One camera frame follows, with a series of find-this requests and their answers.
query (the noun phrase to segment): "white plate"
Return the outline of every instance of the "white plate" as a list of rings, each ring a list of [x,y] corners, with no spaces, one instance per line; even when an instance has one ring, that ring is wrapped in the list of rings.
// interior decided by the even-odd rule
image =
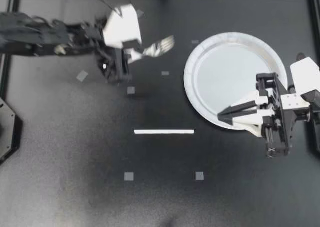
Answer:
[[[241,130],[218,120],[218,113],[256,89],[256,75],[278,73],[288,86],[277,53],[262,40],[244,33],[214,35],[191,53],[184,69],[184,88],[192,106],[211,123]]]

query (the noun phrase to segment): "black tabletop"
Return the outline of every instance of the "black tabletop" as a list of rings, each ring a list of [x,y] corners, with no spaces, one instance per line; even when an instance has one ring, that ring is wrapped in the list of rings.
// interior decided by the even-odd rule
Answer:
[[[120,86],[105,83],[90,55],[12,59],[6,101],[24,126],[20,149],[0,166],[0,225],[319,226],[320,159],[304,124],[295,126],[288,157],[267,159],[262,139],[203,119],[183,84],[193,41],[224,32],[269,44],[292,84],[297,53],[316,60],[308,0],[108,1],[144,12],[146,46],[170,35],[176,46],[132,64],[133,81]],[[96,0],[21,0],[19,7],[67,23],[110,13]],[[88,73],[82,82],[81,71]],[[128,87],[135,94],[127,95]],[[135,135],[135,129],[195,134]],[[134,173],[134,181],[125,181],[125,173]]]

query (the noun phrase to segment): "metal fork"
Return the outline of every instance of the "metal fork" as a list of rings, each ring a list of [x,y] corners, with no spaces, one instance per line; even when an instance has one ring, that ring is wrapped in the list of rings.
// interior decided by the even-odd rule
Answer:
[[[168,38],[165,38],[163,40],[160,40],[154,43],[149,48],[146,48],[143,51],[142,55],[149,56],[151,58],[157,58],[169,52],[174,46],[175,46],[175,37],[172,35],[172,36],[169,36]]]

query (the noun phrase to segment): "white tape line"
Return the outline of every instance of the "white tape line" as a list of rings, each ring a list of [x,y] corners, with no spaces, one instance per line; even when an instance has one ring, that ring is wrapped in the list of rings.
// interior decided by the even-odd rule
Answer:
[[[78,81],[83,82],[85,78],[87,78],[87,76],[88,76],[88,73],[82,70],[76,78]]]
[[[193,135],[193,129],[135,129],[136,135]]]

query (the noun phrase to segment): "gray tape square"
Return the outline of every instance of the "gray tape square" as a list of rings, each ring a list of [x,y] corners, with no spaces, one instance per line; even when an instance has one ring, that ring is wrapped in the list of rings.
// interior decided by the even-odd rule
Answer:
[[[138,9],[137,11],[136,11],[136,14],[138,15],[138,18],[140,19],[142,16],[145,16],[145,13],[142,11],[142,10],[140,10],[140,9]]]
[[[196,181],[204,181],[205,175],[203,172],[195,172],[195,180]]]
[[[161,72],[161,75],[162,75],[162,76],[169,76],[169,75],[170,75],[170,72],[169,72],[169,71],[162,71],[162,72]]]
[[[124,172],[124,181],[134,181],[135,173],[134,172]]]
[[[200,40],[198,40],[198,39],[192,40],[191,44],[198,45],[198,44],[200,44]]]
[[[136,93],[136,88],[130,86],[130,87],[128,87],[126,92],[127,92],[128,95],[134,95]]]
[[[83,82],[88,76],[88,73],[82,70],[76,77],[78,81]]]

